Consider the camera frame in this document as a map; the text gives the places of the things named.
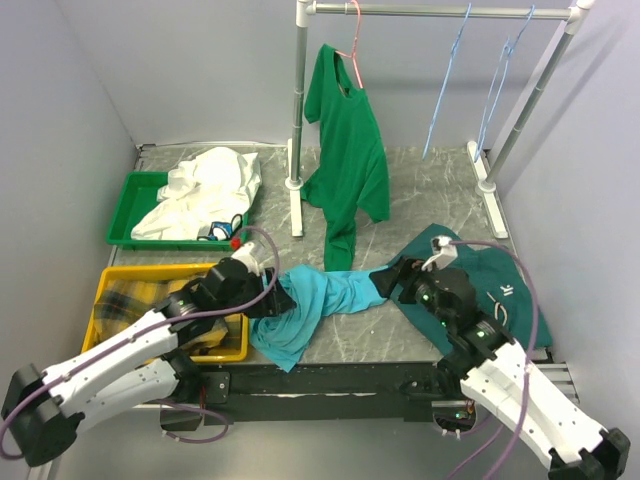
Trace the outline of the light blue t shirt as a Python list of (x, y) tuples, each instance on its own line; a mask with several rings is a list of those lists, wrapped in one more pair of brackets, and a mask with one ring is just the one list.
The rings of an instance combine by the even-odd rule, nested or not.
[(334, 314), (354, 314), (386, 302), (365, 271), (322, 272), (309, 265), (280, 275), (296, 306), (275, 317), (251, 319), (251, 346), (285, 372), (302, 358), (321, 321)]

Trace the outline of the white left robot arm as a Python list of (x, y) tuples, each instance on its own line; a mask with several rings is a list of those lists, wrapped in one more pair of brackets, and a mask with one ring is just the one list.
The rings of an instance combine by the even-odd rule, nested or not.
[(17, 370), (1, 408), (1, 434), (18, 450), (3, 451), (2, 458), (40, 466), (80, 433), (131, 407), (199, 396), (201, 373), (186, 344), (232, 314), (276, 317), (295, 306), (276, 269), (223, 259), (90, 350), (44, 371)]

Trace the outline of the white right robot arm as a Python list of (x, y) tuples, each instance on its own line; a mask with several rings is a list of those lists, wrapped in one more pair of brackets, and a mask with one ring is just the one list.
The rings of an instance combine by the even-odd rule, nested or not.
[(621, 477), (629, 438), (586, 415), (528, 361), (522, 345), (481, 310), (464, 270), (403, 257), (370, 278), (381, 296), (398, 289), (400, 302), (421, 306), (446, 328), (453, 349), (437, 364), (445, 396), (464, 395), (487, 409), (536, 455), (551, 479)]

